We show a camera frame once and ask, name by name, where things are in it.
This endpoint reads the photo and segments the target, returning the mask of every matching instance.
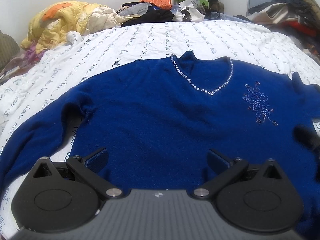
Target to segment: rhinestone trim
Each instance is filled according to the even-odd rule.
[[[254,88],[250,87],[248,84],[245,84],[247,94],[244,94],[242,99],[250,104],[250,106],[248,106],[248,110],[252,110],[256,113],[256,122],[258,124],[262,124],[266,120],[271,121],[270,115],[274,110],[269,109],[269,99],[265,93],[260,92],[259,86],[260,82],[258,81],[255,82]],[[274,126],[278,126],[276,121],[272,121],[272,124]]]
[[[174,61],[173,59],[173,56],[170,56],[170,59],[173,63],[173,65],[175,66],[176,68],[176,71],[184,78],[188,78],[188,76],[186,76],[177,66],[177,63]],[[231,66],[231,71],[230,71],[230,75],[228,76],[226,82],[224,82],[221,86],[219,86],[218,88],[214,89],[213,91],[208,91],[208,90],[205,90],[205,89],[202,89],[200,87],[197,87],[192,81],[190,78],[187,79],[187,81],[191,84],[191,86],[196,89],[196,90],[199,90],[201,92],[204,92],[204,93],[207,93],[211,96],[213,96],[215,93],[217,93],[218,91],[220,91],[222,88],[224,88],[226,85],[228,85],[229,81],[231,80],[231,77],[233,75],[233,63],[232,63],[232,60],[229,58],[229,62],[230,62],[230,66]]]

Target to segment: white duvet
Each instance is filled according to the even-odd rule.
[[[0,86],[0,154],[19,125],[71,87],[137,59],[171,54],[180,57],[191,50],[199,59],[228,56],[290,76],[298,71],[305,84],[320,85],[320,67],[290,38],[255,24],[233,21],[142,24],[115,27],[84,37],[70,32],[67,38],[69,45],[47,51],[28,73]],[[65,143],[51,157],[52,161],[68,158],[79,123],[77,118],[70,120]],[[17,178],[3,192],[0,233],[7,239],[18,230],[11,201],[24,177]]]

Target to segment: metal screw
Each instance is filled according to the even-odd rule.
[[[106,191],[106,194],[110,197],[118,197],[120,196],[122,191],[118,188],[110,188]]]
[[[205,188],[197,188],[193,191],[193,194],[195,194],[198,197],[205,197],[209,195],[209,190]]]

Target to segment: circular cap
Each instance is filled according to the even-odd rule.
[[[46,211],[63,209],[67,207],[71,201],[71,194],[61,189],[46,190],[35,197],[36,206]]]
[[[209,190],[205,188],[197,188],[193,191],[193,194],[195,194],[198,197],[205,197],[209,195]]]
[[[281,198],[271,191],[253,190],[244,195],[248,207],[258,211],[271,211],[281,204]]]
[[[106,191],[106,194],[110,197],[118,197],[121,193],[122,191],[119,188],[110,188]]]
[[[294,227],[303,212],[291,184],[264,177],[225,187],[216,198],[216,207],[231,224],[268,234]]]
[[[18,225],[39,233],[58,233],[78,228],[95,217],[99,199],[92,188],[65,179],[49,181],[51,177],[20,188],[12,201]]]

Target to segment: blue sweater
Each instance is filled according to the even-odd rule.
[[[319,219],[320,185],[313,155],[292,130],[312,128],[320,117],[316,86],[297,73],[291,80],[241,61],[198,60],[190,51],[172,59],[137,60],[93,76],[25,121],[0,157],[0,188],[57,151],[73,111],[84,120],[71,156],[106,147],[109,162],[99,175],[124,190],[192,190],[204,173],[214,176],[209,148],[250,163],[275,158],[304,200],[298,230],[308,236]]]

